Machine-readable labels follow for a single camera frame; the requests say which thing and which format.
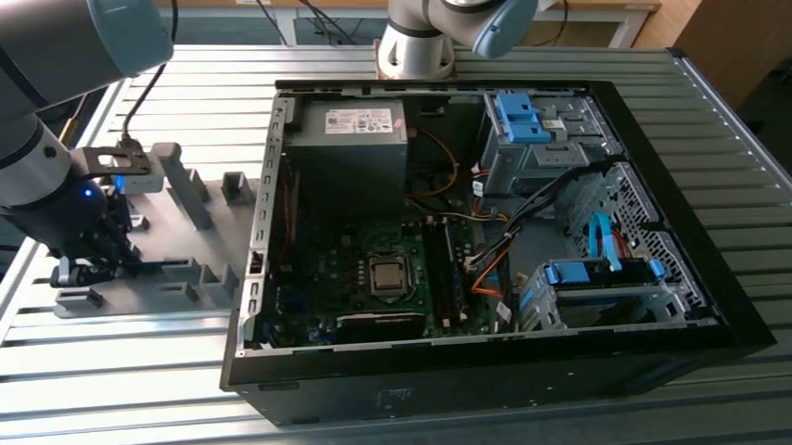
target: blue plastic clip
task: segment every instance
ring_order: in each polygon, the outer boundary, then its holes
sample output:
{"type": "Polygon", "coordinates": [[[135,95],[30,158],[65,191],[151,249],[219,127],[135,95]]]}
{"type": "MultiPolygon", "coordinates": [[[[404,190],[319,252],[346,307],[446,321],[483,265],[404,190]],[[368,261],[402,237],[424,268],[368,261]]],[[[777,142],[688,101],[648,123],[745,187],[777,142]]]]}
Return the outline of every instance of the blue plastic clip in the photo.
{"type": "Polygon", "coordinates": [[[558,278],[558,271],[555,271],[553,266],[547,266],[545,268],[545,276],[547,277],[547,283],[551,285],[557,285],[558,282],[561,282],[561,279],[558,278]]]}
{"type": "Polygon", "coordinates": [[[654,273],[654,278],[658,281],[665,280],[665,266],[660,260],[656,258],[649,260],[649,268],[652,269],[652,273],[654,273]]]}
{"type": "Polygon", "coordinates": [[[602,256],[610,262],[614,271],[621,270],[621,261],[618,260],[618,253],[615,251],[615,240],[613,231],[610,229],[610,219],[601,211],[591,213],[591,221],[589,222],[589,254],[598,257],[597,245],[597,230],[602,234],[602,256]]]}
{"type": "Polygon", "coordinates": [[[542,128],[539,109],[533,107],[525,93],[498,93],[499,118],[506,126],[509,142],[518,144],[546,143],[551,135],[542,128]]]}
{"type": "Polygon", "coordinates": [[[525,309],[525,307],[529,305],[530,297],[533,297],[533,289],[529,289],[529,291],[522,296],[522,299],[519,299],[519,311],[521,312],[525,309]]]}

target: power supply label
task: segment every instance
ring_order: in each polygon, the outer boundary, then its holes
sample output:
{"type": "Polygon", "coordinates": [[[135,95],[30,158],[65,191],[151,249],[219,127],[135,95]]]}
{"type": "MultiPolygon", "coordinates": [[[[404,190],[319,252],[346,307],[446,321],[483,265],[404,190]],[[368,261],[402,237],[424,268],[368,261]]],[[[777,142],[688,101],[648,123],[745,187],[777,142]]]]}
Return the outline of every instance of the power supply label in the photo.
{"type": "Polygon", "coordinates": [[[394,121],[388,108],[331,109],[324,113],[326,134],[392,133],[394,121]]]}

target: aluminum extrusion table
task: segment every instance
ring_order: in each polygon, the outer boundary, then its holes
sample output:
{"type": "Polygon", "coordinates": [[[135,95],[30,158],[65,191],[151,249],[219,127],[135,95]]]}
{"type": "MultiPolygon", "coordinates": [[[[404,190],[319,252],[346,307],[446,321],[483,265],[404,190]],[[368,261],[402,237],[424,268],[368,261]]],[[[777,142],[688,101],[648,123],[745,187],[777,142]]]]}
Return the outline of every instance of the aluminum extrusion table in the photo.
{"type": "MultiPolygon", "coordinates": [[[[29,240],[0,287],[0,439],[47,444],[788,443],[792,436],[792,182],[684,58],[666,51],[461,52],[463,79],[615,83],[778,345],[649,394],[485,413],[280,430],[217,388],[223,311],[60,320],[29,240]]],[[[275,79],[374,76],[370,48],[180,47],[131,132],[179,141],[200,176],[259,174],[275,79]]],[[[81,144],[112,144],[151,75],[113,85],[81,144]]]]}

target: power cable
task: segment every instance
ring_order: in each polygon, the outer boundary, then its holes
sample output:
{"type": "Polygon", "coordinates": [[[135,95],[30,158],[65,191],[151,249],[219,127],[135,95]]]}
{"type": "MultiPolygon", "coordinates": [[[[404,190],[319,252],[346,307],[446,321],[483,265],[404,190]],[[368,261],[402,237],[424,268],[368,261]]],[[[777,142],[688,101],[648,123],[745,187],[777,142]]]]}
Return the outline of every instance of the power cable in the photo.
{"type": "MultiPolygon", "coordinates": [[[[173,44],[175,44],[176,43],[176,34],[177,34],[177,0],[171,0],[171,14],[172,14],[171,42],[173,42],[173,44]]],[[[168,64],[165,62],[157,68],[157,72],[153,74],[153,77],[151,78],[151,82],[145,86],[145,89],[143,90],[143,93],[140,94],[140,97],[137,97],[137,101],[135,102],[135,105],[132,106],[132,110],[128,112],[127,117],[124,118],[124,124],[121,125],[121,138],[123,139],[131,139],[131,137],[128,135],[128,125],[132,122],[132,118],[135,117],[135,114],[137,114],[140,105],[143,105],[143,102],[148,98],[148,94],[151,93],[153,86],[157,84],[157,80],[161,77],[161,73],[164,72],[164,68],[167,67],[167,65],[168,64]]]]}

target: white label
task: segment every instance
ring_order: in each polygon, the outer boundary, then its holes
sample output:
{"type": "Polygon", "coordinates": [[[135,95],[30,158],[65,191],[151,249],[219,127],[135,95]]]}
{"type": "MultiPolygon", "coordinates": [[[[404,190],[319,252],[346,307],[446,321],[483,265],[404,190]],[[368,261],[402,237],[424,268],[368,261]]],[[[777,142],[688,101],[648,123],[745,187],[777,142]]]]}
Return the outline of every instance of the white label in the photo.
{"type": "Polygon", "coordinates": [[[326,134],[392,133],[394,121],[388,108],[331,109],[324,114],[326,134]]]}
{"type": "Polygon", "coordinates": [[[511,310],[506,307],[502,301],[497,303],[495,311],[499,317],[509,323],[511,320],[511,310]]]}
{"type": "Polygon", "coordinates": [[[551,121],[542,121],[542,125],[545,126],[545,128],[549,129],[563,129],[565,127],[565,122],[561,119],[555,119],[551,121]]]}
{"type": "Polygon", "coordinates": [[[483,182],[474,181],[473,182],[473,195],[477,197],[483,197],[483,182]]]}

